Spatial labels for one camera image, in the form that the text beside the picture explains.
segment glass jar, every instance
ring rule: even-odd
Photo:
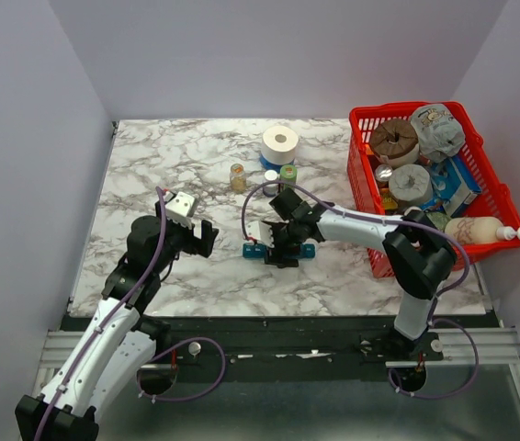
[[[246,175],[243,170],[243,165],[232,165],[232,168],[230,169],[230,185],[235,193],[243,193],[246,190],[247,185],[245,178]]]

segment robotic arm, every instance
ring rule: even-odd
[[[298,261],[291,256],[298,255],[308,239],[357,243],[387,254],[395,277],[405,291],[394,323],[393,332],[397,334],[394,343],[399,345],[400,351],[409,351],[427,330],[435,294],[456,263],[456,252],[447,240],[424,230],[397,226],[396,222],[389,225],[356,220],[340,216],[319,204],[311,207],[291,188],[279,193],[270,205],[285,222],[257,221],[248,225],[249,235],[266,246],[265,263],[269,265],[297,266]],[[343,213],[356,213],[336,208]],[[434,228],[421,211],[385,217],[359,214]]]
[[[160,288],[161,272],[166,267],[171,269],[181,252],[209,257],[219,233],[211,222],[203,220],[201,237],[195,236],[191,218],[197,201],[192,196],[167,192],[164,205],[164,247],[152,273],[101,328],[103,318],[118,307],[153,260],[161,231],[160,202],[156,203],[157,216],[142,216],[131,224],[128,251],[107,278],[95,316],[64,366],[37,398],[26,395],[19,401],[16,418],[23,441],[35,439],[40,421],[54,400],[40,439],[94,441],[97,423],[108,405],[154,356],[158,331],[142,315]],[[62,379],[71,372],[63,386]]]

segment blue tape roll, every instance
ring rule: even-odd
[[[268,162],[268,160],[262,154],[260,155],[260,164],[262,164],[262,166],[266,170],[274,170],[277,173],[280,173],[280,167],[282,167],[283,165],[288,165],[288,164],[293,165],[294,163],[295,163],[295,160],[292,160],[290,163],[286,163],[286,164],[272,164],[272,163]]]

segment paper roll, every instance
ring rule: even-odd
[[[390,176],[389,190],[400,206],[422,206],[434,197],[431,176],[416,164],[395,170]]]
[[[285,164],[292,164],[299,144],[299,135],[284,126],[274,126],[262,135],[262,164],[265,168],[280,170]]]

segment blue box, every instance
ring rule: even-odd
[[[432,184],[448,216],[457,218],[482,193],[462,158],[458,155],[430,166]]]

